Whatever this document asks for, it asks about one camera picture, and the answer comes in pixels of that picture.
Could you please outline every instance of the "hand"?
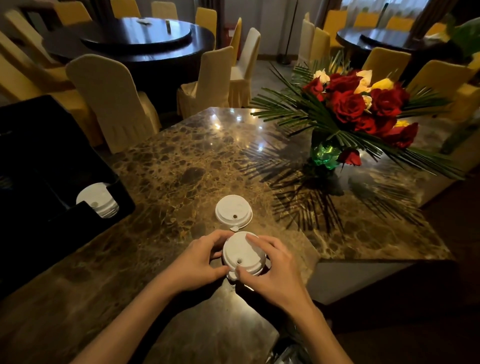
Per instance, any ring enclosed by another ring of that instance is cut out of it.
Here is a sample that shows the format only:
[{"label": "hand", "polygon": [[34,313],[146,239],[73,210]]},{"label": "hand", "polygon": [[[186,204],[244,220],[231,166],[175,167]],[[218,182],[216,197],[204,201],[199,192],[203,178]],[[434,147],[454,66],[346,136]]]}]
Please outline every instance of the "hand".
[{"label": "hand", "polygon": [[272,267],[266,274],[256,277],[237,266],[240,282],[291,316],[310,308],[312,300],[301,280],[295,259],[285,245],[271,236],[261,235],[257,238],[247,234],[247,239],[268,255]]},{"label": "hand", "polygon": [[190,243],[164,271],[174,283],[176,293],[195,290],[228,274],[228,266],[212,268],[209,263],[222,256],[223,244],[232,235],[232,231],[215,230]]}]

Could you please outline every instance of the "curtain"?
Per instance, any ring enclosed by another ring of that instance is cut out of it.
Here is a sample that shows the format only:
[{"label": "curtain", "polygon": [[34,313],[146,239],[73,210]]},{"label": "curtain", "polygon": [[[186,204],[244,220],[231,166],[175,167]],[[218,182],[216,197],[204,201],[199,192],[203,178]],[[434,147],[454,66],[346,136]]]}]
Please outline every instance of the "curtain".
[{"label": "curtain", "polygon": [[343,0],[341,8],[347,9],[347,26],[353,26],[358,13],[362,11],[382,12],[386,10],[379,21],[379,28],[385,28],[392,16],[415,19],[425,8],[428,0]]},{"label": "curtain", "polygon": [[436,22],[449,13],[458,0],[430,0],[410,30],[410,37],[421,39]]},{"label": "curtain", "polygon": [[216,11],[216,49],[225,47],[223,28],[225,27],[225,0],[198,0],[198,6]]},{"label": "curtain", "polygon": [[318,9],[315,26],[323,29],[329,10],[339,10],[342,0],[323,0]]}]

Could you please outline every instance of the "brown curtain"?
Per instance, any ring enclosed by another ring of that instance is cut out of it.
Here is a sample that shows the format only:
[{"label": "brown curtain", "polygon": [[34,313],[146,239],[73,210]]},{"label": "brown curtain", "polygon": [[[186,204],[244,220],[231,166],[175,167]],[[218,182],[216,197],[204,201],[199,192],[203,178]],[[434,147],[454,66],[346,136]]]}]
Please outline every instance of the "brown curtain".
[{"label": "brown curtain", "polygon": [[198,6],[216,11],[216,48],[225,47],[223,28],[225,26],[225,0],[199,0]]},{"label": "brown curtain", "polygon": [[342,5],[342,0],[324,0],[318,10],[317,19],[315,20],[315,26],[320,29],[324,28],[325,19],[329,10],[339,10]]},{"label": "brown curtain", "polygon": [[458,0],[430,0],[410,30],[410,38],[422,39],[430,27],[441,21]]}]

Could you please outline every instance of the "person's right hand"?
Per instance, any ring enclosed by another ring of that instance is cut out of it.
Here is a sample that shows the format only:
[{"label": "person's right hand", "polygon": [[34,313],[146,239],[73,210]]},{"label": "person's right hand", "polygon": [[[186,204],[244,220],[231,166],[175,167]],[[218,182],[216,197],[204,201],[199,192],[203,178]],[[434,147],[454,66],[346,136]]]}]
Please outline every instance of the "person's right hand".
[{"label": "person's right hand", "polygon": [[301,280],[295,259],[285,245],[271,236],[261,235],[257,238],[247,234],[247,239],[268,255],[272,267],[266,274],[256,277],[237,266],[240,282],[291,316],[309,308],[312,300]]}]

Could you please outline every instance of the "white plastic lid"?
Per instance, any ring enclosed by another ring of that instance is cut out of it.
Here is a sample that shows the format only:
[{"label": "white plastic lid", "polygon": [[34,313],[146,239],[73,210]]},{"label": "white plastic lid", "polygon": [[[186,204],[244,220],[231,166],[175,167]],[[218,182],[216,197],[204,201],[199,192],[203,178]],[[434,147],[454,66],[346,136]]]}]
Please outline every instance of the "white plastic lid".
[{"label": "white plastic lid", "polygon": [[258,275],[266,262],[265,252],[250,243],[246,239],[247,234],[256,236],[251,232],[239,231],[228,238],[223,246],[223,261],[230,267],[228,275],[232,280],[237,279],[235,274],[237,265],[244,267],[250,274]]},{"label": "white plastic lid", "polygon": [[215,208],[216,218],[230,227],[244,228],[252,220],[252,208],[242,196],[229,194],[223,197]]},{"label": "white plastic lid", "polygon": [[77,196],[77,204],[85,201],[99,215],[106,214],[110,210],[118,208],[118,204],[107,190],[107,184],[103,182],[94,183],[85,187]]}]

